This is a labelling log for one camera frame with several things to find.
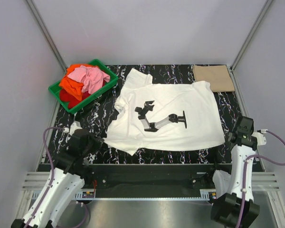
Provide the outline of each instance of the red cloth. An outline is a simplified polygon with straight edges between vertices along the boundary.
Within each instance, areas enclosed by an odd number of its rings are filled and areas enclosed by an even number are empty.
[[[88,92],[83,93],[82,100],[88,98],[89,96],[90,94]],[[81,101],[78,101],[74,96],[68,94],[65,89],[60,90],[59,98],[63,102],[69,102],[67,105],[68,109],[74,108],[77,104],[81,102]]]

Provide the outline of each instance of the pile of clothes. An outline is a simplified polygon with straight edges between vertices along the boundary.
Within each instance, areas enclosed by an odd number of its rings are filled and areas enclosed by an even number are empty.
[[[71,109],[110,81],[110,76],[89,64],[73,64],[60,81],[59,98]]]

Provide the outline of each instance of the robot arm graphic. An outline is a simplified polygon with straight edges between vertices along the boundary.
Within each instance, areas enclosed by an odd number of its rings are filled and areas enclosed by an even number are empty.
[[[142,122],[144,130],[146,132],[157,132],[162,127],[171,123],[183,122],[185,124],[185,128],[187,128],[186,116],[185,112],[182,111],[183,116],[177,116],[176,114],[170,114],[166,118],[158,122],[150,123],[146,117],[148,111],[153,111],[154,101],[146,101],[144,103],[144,107],[136,107],[135,111],[138,113],[138,119]]]

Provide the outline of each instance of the t-shirt sleeve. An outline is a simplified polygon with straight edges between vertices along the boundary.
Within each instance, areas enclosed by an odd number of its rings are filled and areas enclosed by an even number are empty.
[[[135,70],[134,68],[128,74],[123,88],[120,92],[119,97],[115,101],[114,108],[121,112],[124,109],[124,106],[127,104],[127,99],[129,98],[128,94],[132,91],[151,85],[152,84],[152,75],[144,74]]]

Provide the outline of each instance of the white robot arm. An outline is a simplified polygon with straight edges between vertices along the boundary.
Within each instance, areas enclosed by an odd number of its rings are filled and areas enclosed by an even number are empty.
[[[253,131],[253,119],[243,116],[237,119],[233,131],[226,140],[231,148],[231,175],[222,170],[216,170],[213,174],[217,200],[211,209],[211,219],[226,227],[236,227],[239,216],[242,216],[242,227],[249,227],[259,214],[259,206],[254,204],[251,187],[253,158],[247,160],[247,157],[255,155],[257,146],[265,144],[266,140],[263,134]],[[243,191],[245,191],[245,209],[243,215],[240,215]]]
[[[92,171],[84,158],[99,143],[79,122],[70,127],[68,146],[55,157],[54,177],[49,178],[33,206],[22,219],[14,220],[11,228],[56,228],[57,223],[74,195],[83,186],[93,183]]]

